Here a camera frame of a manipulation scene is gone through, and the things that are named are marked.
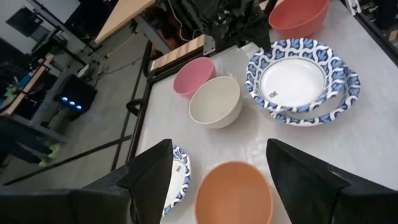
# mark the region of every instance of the metal table leg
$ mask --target metal table leg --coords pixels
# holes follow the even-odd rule
[[[171,51],[170,47],[167,43],[157,35],[156,30],[141,16],[138,15],[134,18],[143,31],[145,36],[153,43],[155,47],[157,47],[163,54],[167,54]]]
[[[17,121],[20,124],[23,124],[24,126],[33,129],[34,131],[38,131],[39,133],[48,136],[58,142],[62,142],[62,143],[66,143],[67,139],[65,136],[62,136],[61,134],[56,133],[55,131],[52,131],[51,129],[45,128],[41,125],[35,125],[35,126],[31,126],[29,125],[29,120],[26,118],[23,118],[19,115],[12,115],[11,119],[13,119],[14,121]]]

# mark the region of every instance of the paper plate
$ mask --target paper plate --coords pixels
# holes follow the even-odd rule
[[[191,163],[185,151],[173,145],[173,168],[162,217],[182,201],[191,182]]]
[[[358,99],[361,89],[361,82],[359,81],[358,74],[347,67],[345,67],[344,71],[347,75],[347,81],[341,91],[342,100],[339,100],[338,107],[333,109],[331,112],[325,113],[315,118],[302,118],[302,116],[305,116],[304,114],[292,114],[288,112],[270,113],[271,116],[282,123],[301,127],[316,126],[334,121],[340,113],[351,108],[351,106]]]
[[[246,68],[245,87],[270,112],[307,113],[344,88],[343,62],[308,38],[280,40],[258,50]]]

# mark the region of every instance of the orange bowl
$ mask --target orange bowl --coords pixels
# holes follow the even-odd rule
[[[240,161],[211,170],[195,200],[198,224],[268,224],[273,208],[266,178],[254,166]]]
[[[271,12],[269,24],[283,38],[309,37],[322,28],[329,0],[285,0]]]

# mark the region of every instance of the stacked paper plate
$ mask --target stacked paper plate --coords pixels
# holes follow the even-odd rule
[[[358,99],[360,82],[331,48],[317,40],[280,40],[260,49],[245,87],[276,120],[294,126],[329,123]]]

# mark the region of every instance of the wooden board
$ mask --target wooden board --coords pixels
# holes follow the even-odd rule
[[[155,3],[155,0],[119,0],[95,42],[100,44],[153,3]]]
[[[278,0],[277,5],[282,3],[285,0]],[[264,1],[260,3],[260,8],[264,10],[267,6],[268,1]],[[184,55],[186,55],[189,52],[192,52],[198,48],[202,48],[205,44],[205,36],[201,35],[197,37],[196,39],[191,40],[190,42],[184,44],[183,46],[171,51],[170,53],[161,56],[160,58],[156,59],[150,70],[153,70],[155,68],[160,68],[163,67],[164,65],[167,65],[168,63],[174,61],[175,59],[178,59]]]
[[[44,62],[44,65],[49,66],[51,61],[54,59],[54,55],[48,55],[46,56],[46,60]],[[28,93],[30,91],[30,89],[35,85],[35,83],[37,82],[37,80],[42,76],[42,74],[45,71],[45,66],[40,66],[39,68],[36,68],[36,70],[33,72],[33,77],[29,80],[29,83],[25,86],[25,88],[22,90],[25,93]],[[8,105],[9,103],[12,103],[10,107],[8,107],[8,109],[6,109],[5,111],[3,111],[1,113],[1,116],[10,116],[13,114],[13,112],[15,111],[15,109],[17,108],[17,106],[19,105],[19,103],[24,99],[25,94],[24,93],[20,93],[17,96],[13,97],[13,98],[8,98],[3,105]]]

